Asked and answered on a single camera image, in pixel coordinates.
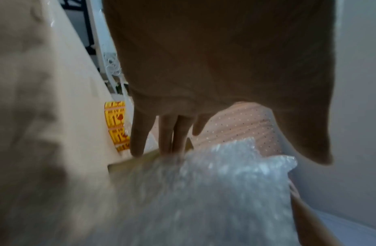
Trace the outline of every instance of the white wall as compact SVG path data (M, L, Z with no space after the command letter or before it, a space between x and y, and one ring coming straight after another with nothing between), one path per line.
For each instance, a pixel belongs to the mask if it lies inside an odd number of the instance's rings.
M345 0L336 53L334 165L285 151L299 160L293 175L310 206L376 228L376 0Z

